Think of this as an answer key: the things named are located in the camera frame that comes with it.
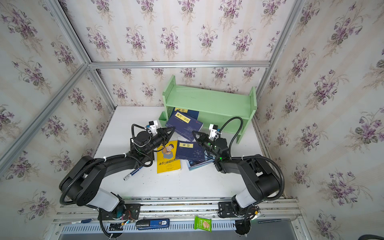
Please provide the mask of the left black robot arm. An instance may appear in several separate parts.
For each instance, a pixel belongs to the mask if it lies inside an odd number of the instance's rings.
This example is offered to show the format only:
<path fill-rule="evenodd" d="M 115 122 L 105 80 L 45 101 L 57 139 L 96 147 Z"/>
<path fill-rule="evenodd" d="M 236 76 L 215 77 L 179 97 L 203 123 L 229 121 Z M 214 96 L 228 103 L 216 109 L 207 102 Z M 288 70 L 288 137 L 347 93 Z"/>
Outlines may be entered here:
<path fill-rule="evenodd" d="M 77 205 L 112 212 L 122 207 L 119 195 L 101 189 L 105 177 L 139 168 L 149 168 L 154 163 L 154 153 L 165 147 L 175 132 L 174 127 L 151 130 L 150 126 L 131 126 L 130 150 L 110 157 L 83 156 L 59 184 L 62 206 Z"/>

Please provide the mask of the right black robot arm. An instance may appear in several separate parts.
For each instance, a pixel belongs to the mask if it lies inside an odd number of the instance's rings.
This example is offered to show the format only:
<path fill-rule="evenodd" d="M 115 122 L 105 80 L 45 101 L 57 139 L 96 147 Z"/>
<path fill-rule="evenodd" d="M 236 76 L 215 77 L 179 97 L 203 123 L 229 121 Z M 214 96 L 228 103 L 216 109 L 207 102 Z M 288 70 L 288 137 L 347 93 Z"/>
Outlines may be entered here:
<path fill-rule="evenodd" d="M 240 126 L 229 143 L 221 137 L 222 130 L 233 120 Z M 196 142 L 214 159 L 216 170 L 222 174 L 238 174 L 246 188 L 232 197 L 229 208 L 219 211 L 220 218 L 231 216 L 245 217 L 249 220 L 256 214 L 257 204 L 279 199 L 285 189 L 285 178 L 280 167 L 271 159 L 260 154 L 253 156 L 232 156 L 232 144 L 243 127 L 241 117 L 232 117 L 217 130 L 215 137 L 206 133 L 192 131 Z"/>

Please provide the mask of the black book with antlers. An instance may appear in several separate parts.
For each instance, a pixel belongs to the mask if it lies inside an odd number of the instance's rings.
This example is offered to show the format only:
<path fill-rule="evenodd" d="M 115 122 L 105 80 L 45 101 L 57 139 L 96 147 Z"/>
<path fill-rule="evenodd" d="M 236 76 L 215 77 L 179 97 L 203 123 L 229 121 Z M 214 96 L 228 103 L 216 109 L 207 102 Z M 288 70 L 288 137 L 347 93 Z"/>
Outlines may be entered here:
<path fill-rule="evenodd" d="M 139 167 L 149 168 L 153 165 L 155 161 L 154 153 L 149 154 L 142 153 L 138 150 L 137 145 L 135 145 L 134 140 L 131 138 L 130 151 L 129 155 L 138 163 Z"/>

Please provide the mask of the navy book yellow label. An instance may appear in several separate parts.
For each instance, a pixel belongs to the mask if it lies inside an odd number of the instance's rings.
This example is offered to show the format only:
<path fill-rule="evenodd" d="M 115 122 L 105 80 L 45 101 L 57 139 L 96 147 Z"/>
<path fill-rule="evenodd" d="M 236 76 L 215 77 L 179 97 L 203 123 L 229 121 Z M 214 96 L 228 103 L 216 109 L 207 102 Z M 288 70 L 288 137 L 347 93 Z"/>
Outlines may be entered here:
<path fill-rule="evenodd" d="M 176 159 L 203 162 L 206 160 L 206 155 L 203 148 L 196 142 L 178 141 Z"/>

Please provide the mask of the yellow cartoon book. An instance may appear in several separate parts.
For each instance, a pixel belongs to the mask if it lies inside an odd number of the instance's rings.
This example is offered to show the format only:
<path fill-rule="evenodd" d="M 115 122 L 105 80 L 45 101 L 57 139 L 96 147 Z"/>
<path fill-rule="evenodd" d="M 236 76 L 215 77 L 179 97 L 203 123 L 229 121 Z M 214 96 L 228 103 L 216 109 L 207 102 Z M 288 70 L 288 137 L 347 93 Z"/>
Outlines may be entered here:
<path fill-rule="evenodd" d="M 157 152 L 157 174 L 181 170 L 181 161 L 176 158 L 178 141 L 170 141 Z"/>

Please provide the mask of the white blue magazine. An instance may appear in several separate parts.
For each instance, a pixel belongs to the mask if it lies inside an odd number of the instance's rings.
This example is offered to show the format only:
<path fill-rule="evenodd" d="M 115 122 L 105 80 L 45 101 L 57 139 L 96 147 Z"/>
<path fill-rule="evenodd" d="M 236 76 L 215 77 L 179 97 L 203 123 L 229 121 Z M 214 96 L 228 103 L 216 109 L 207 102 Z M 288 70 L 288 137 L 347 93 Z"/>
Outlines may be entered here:
<path fill-rule="evenodd" d="M 212 163 L 214 161 L 214 157 L 211 156 L 210 154 L 208 154 L 207 151 L 205 151 L 205 155 L 206 155 L 206 160 L 203 161 L 203 162 L 195 162 L 195 161 L 184 160 L 187 163 L 187 167 L 188 167 L 189 171 L 192 171 L 192 170 L 198 169 L 200 167 L 209 165 L 210 163 Z"/>

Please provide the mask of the green two-tier shelf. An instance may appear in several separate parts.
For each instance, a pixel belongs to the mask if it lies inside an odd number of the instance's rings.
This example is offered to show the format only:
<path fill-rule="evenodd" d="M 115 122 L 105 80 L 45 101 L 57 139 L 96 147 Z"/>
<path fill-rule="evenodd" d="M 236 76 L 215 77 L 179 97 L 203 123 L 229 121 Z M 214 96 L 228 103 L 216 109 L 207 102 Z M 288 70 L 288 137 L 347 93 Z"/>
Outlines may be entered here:
<path fill-rule="evenodd" d="M 178 85 L 174 75 L 163 91 L 163 103 L 165 110 L 159 116 L 159 123 L 163 127 L 174 108 L 199 112 L 198 121 L 206 129 L 210 124 L 222 127 L 232 117 L 242 118 L 243 126 L 237 136 L 237 143 L 240 143 L 257 110 L 254 87 L 247 96 L 231 94 Z"/>

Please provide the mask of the blue white marker pen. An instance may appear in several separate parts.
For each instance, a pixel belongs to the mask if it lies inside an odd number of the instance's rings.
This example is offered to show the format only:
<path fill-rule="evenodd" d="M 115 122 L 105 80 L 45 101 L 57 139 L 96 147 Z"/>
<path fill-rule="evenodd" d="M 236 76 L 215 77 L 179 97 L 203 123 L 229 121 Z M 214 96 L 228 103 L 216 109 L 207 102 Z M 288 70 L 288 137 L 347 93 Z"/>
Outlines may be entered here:
<path fill-rule="evenodd" d="M 133 170 L 131 173 L 129 173 L 128 175 L 126 175 L 123 180 L 124 181 L 127 181 L 128 179 L 130 179 L 132 176 L 134 176 L 136 173 L 138 173 L 143 167 L 139 167 L 135 170 Z"/>

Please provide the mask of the green snack packet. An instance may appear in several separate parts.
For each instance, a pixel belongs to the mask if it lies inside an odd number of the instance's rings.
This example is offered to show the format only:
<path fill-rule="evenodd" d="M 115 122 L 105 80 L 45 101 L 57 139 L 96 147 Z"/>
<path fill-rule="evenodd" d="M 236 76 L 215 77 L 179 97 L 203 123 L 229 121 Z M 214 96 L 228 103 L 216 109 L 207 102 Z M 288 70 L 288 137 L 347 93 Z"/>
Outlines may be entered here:
<path fill-rule="evenodd" d="M 200 218 L 198 216 L 195 216 L 194 220 L 194 229 L 195 230 L 204 230 L 208 232 L 212 232 L 212 220 L 211 219 L 204 219 Z"/>

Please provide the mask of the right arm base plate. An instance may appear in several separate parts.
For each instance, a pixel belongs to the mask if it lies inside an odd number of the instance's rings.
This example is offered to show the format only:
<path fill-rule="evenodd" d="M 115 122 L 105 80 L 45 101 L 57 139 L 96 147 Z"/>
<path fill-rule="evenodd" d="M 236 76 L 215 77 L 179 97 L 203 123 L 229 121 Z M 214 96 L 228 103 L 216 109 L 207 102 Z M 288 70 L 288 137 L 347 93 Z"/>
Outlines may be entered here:
<path fill-rule="evenodd" d="M 219 218 L 242 218 L 246 217 L 247 220 L 260 215 L 260 208 L 258 206 L 250 205 L 246 208 L 241 208 L 233 202 L 219 202 L 218 203 L 218 217 Z"/>

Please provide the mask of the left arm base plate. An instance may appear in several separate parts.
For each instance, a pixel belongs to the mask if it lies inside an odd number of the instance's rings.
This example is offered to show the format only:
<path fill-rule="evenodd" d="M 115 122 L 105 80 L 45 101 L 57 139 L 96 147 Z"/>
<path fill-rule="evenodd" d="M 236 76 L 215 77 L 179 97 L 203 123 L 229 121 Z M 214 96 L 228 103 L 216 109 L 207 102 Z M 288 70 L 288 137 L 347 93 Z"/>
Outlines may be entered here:
<path fill-rule="evenodd" d="M 112 212 L 101 210 L 101 213 L 99 213 L 99 216 L 98 216 L 98 220 L 102 220 L 102 221 L 138 220 L 141 206 L 142 206 L 141 204 L 124 204 L 124 206 L 118 205 L 117 208 Z"/>

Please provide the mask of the blue black device on rail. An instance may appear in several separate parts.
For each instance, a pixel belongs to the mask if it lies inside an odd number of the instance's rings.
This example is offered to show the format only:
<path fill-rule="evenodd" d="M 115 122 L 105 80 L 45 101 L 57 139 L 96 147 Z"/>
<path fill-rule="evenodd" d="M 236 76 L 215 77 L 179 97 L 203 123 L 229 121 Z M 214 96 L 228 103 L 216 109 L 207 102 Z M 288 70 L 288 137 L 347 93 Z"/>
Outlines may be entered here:
<path fill-rule="evenodd" d="M 143 219 L 136 222 L 137 230 L 164 229 L 170 226 L 170 219 Z"/>

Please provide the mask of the blue screwdriver on rail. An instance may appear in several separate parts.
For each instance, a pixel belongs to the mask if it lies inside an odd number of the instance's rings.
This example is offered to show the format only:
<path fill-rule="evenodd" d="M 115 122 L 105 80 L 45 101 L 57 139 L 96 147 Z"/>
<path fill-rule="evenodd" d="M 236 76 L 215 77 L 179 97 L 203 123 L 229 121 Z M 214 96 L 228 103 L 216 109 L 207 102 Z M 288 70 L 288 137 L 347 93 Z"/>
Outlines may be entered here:
<path fill-rule="evenodd" d="M 67 222 L 67 223 L 61 223 L 59 226 L 66 226 L 66 225 L 74 225 L 74 224 L 88 224 L 92 222 L 94 219 L 85 219 L 85 220 L 80 220 L 80 221 L 74 221 L 74 222 Z"/>

